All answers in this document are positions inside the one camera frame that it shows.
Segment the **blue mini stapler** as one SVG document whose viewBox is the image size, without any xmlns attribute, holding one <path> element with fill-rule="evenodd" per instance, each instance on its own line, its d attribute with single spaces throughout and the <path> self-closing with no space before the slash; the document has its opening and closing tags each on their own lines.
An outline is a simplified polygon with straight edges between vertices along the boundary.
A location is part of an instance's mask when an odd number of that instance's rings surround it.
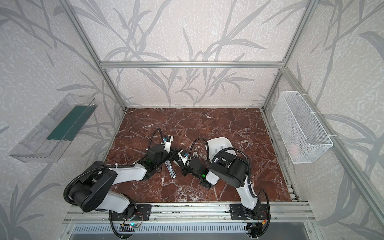
<svg viewBox="0 0 384 240">
<path fill-rule="evenodd" d="M 165 161 L 165 165 L 166 165 L 166 167 L 167 167 L 167 169 L 168 169 L 168 171 L 170 173 L 171 178 L 175 179 L 177 175 L 176 175 L 176 173 L 175 173 L 175 171 L 174 171 L 174 169 L 172 167 L 171 162 L 169 160 L 167 160 L 167 161 Z"/>
</svg>

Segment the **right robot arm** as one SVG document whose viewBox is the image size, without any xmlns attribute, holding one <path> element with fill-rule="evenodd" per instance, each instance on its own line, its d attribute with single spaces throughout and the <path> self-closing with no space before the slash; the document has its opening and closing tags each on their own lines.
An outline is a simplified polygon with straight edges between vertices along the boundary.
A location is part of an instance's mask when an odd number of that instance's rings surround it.
<svg viewBox="0 0 384 240">
<path fill-rule="evenodd" d="M 191 174 L 200 180 L 204 188 L 211 188 L 219 180 L 236 188 L 242 204 L 242 210 L 248 214 L 260 212 L 260 194 L 268 194 L 261 190 L 257 195 L 251 184 L 251 165 L 247 155 L 233 147 L 224 148 L 213 156 L 213 161 L 205 167 L 198 158 L 190 157 L 186 151 L 179 152 L 179 164 L 183 175 Z"/>
</svg>

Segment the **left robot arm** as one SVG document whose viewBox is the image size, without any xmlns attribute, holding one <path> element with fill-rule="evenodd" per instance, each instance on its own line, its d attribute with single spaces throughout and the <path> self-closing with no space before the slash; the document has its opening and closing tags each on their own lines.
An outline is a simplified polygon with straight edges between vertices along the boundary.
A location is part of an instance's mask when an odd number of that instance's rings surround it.
<svg viewBox="0 0 384 240">
<path fill-rule="evenodd" d="M 85 213 L 94 210 L 127 213 L 134 207 L 134 202 L 123 194 L 111 191 L 111 187 L 150 179 L 163 163 L 177 161 L 179 152 L 175 148 L 166 150 L 162 145 L 156 145 L 132 165 L 106 165 L 96 161 L 68 183 L 63 192 L 64 200 L 80 207 Z"/>
</svg>

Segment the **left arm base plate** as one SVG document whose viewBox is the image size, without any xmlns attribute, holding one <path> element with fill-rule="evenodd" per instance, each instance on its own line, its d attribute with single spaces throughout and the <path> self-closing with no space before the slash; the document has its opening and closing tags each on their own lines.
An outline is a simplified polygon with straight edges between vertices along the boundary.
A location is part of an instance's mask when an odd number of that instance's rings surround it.
<svg viewBox="0 0 384 240">
<path fill-rule="evenodd" d="M 129 205 L 123 213 L 112 212 L 109 220 L 114 221 L 148 221 L 151 215 L 152 205 Z"/>
</svg>

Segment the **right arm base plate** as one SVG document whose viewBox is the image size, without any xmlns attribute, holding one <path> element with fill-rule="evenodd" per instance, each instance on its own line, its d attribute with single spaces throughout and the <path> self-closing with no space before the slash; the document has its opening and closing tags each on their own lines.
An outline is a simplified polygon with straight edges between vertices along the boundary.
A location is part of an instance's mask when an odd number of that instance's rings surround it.
<svg viewBox="0 0 384 240">
<path fill-rule="evenodd" d="M 230 204 L 229 212 L 231 220 L 270 220 L 270 209 L 268 204 L 257 203 L 253 210 L 244 207 L 241 204 Z"/>
</svg>

